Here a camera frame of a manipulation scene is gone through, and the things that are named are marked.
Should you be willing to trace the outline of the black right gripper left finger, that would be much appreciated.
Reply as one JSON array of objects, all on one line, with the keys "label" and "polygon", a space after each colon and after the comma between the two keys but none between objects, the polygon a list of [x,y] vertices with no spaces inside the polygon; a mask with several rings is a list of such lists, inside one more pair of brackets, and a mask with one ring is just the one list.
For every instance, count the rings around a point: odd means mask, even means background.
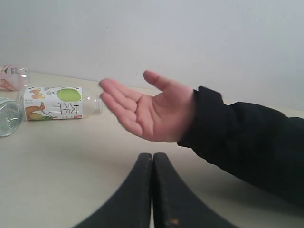
[{"label": "black right gripper left finger", "polygon": [[117,191],[77,228],[148,228],[151,216],[152,155],[139,154]]}]

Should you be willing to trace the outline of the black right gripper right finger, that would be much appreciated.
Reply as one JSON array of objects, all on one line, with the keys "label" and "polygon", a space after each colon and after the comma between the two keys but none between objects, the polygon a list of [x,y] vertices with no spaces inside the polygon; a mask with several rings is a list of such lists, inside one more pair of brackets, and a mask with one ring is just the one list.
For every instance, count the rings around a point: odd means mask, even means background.
[{"label": "black right gripper right finger", "polygon": [[156,228],[234,228],[204,204],[178,175],[165,153],[153,156],[152,206]]}]

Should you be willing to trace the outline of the open human hand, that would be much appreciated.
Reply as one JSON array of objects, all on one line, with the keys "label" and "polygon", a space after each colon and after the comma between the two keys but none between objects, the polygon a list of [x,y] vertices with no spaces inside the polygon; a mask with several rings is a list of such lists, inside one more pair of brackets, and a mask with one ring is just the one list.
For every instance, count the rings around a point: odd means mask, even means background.
[{"label": "open human hand", "polygon": [[106,78],[99,83],[100,98],[128,132],[151,142],[177,143],[194,117],[193,90],[149,70],[143,78],[161,93],[145,95]]}]

